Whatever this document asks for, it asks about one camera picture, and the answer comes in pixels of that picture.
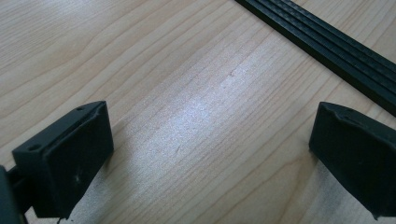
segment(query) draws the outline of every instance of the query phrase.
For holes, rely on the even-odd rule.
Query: black plastic part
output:
[[[106,102],[83,105],[13,151],[38,217],[68,218],[113,152]]]
[[[18,167],[14,166],[7,173],[12,190],[14,191],[15,201],[20,212],[24,214],[35,200],[35,187],[27,177],[20,174]]]
[[[0,165],[0,224],[22,224],[24,215],[20,212],[14,198],[7,172]]]
[[[290,0],[236,0],[396,117],[396,64]]]
[[[396,131],[350,108],[320,103],[309,147],[375,218],[396,216]]]

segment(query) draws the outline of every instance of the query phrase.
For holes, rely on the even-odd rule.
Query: wood grain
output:
[[[396,62],[395,1],[295,2]],[[235,1],[2,1],[0,40],[8,169],[72,108],[109,106],[116,151],[61,223],[396,221],[375,222],[307,144],[320,101],[396,119]]]

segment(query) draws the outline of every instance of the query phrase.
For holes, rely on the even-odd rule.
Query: wooden table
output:
[[[394,0],[296,2],[396,62]],[[115,153],[61,223],[396,222],[307,144],[320,101],[396,119],[233,0],[2,1],[0,50],[8,169],[13,148],[107,101]]]

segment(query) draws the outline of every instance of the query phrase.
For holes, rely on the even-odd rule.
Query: black grooved strip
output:
[[[236,0],[396,117],[396,64],[290,0]]]

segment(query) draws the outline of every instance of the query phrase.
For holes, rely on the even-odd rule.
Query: black rail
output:
[[[290,0],[236,0],[396,117],[396,64]]]

